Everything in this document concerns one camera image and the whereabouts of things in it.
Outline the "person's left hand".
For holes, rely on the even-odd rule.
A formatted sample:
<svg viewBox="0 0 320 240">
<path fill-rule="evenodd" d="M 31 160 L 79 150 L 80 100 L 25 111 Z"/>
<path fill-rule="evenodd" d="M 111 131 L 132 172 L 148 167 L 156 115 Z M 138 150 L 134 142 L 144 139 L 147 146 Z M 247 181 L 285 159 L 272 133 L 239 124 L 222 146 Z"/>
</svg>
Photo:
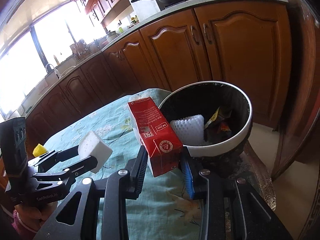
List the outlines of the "person's left hand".
<svg viewBox="0 0 320 240">
<path fill-rule="evenodd" d="M 17 217 L 22 225 L 31 231 L 38 232 L 56 210 L 57 202 L 46 204 L 41 210 L 25 203 L 15 205 Z"/>
</svg>

